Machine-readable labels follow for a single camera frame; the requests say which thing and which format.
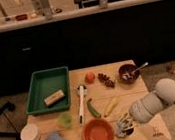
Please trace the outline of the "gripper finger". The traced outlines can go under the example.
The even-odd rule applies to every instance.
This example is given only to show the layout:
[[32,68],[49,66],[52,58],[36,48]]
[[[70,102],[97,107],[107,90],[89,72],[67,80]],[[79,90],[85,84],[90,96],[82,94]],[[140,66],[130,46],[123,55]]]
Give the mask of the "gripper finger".
[[134,126],[132,122],[127,123],[126,125],[122,125],[122,131],[126,131],[127,129],[133,129],[133,128]]
[[122,122],[124,120],[126,120],[126,118],[128,117],[128,113],[126,112],[126,114],[123,114],[123,116],[120,116],[119,119],[117,120],[117,122]]

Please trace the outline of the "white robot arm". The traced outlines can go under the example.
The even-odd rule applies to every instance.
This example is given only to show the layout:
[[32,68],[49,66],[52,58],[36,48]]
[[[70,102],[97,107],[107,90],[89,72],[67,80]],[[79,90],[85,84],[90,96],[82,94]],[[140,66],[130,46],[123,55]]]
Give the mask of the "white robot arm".
[[175,105],[175,80],[163,78],[155,83],[152,92],[132,102],[125,116],[144,124],[171,105]]

